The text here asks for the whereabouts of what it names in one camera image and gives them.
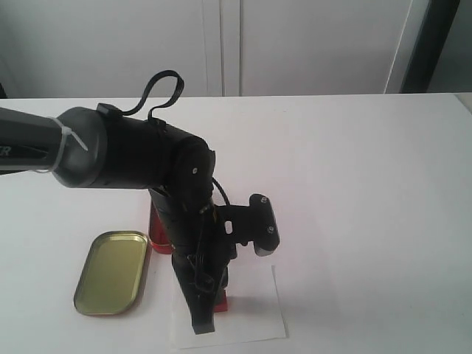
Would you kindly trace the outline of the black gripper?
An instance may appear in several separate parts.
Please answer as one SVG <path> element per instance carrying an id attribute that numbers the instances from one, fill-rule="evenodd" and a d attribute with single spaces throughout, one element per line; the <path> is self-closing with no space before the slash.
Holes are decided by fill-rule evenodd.
<path id="1" fill-rule="evenodd" d="M 230 245 L 216 205 L 181 212 L 171 232 L 173 267 L 193 325 L 213 321 L 216 293 L 228 285 Z"/>

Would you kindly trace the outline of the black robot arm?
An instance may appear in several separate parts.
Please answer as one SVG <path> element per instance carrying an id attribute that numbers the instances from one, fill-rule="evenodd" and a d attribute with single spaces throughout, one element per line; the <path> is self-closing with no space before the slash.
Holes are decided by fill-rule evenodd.
<path id="1" fill-rule="evenodd" d="M 147 190 L 173 247 L 197 334 L 215 329 L 231 249 L 212 200 L 215 153 L 200 137 L 111 105 L 46 118 L 1 110 L 1 172 L 48 170 L 70 188 Z"/>

